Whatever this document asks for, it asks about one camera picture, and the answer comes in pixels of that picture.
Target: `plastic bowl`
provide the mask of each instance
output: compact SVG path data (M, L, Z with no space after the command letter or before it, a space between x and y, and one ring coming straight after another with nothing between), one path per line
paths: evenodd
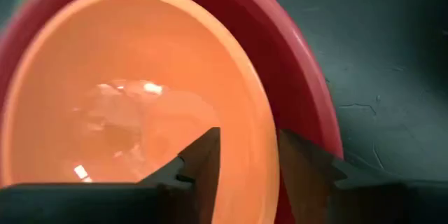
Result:
M69 1L28 0L10 21L0 40L0 99L24 48ZM217 17L246 51L265 87L276 126L294 130L342 157L339 127L324 77L282 7L275 0L194 1ZM277 215L291 220L283 187L280 198Z

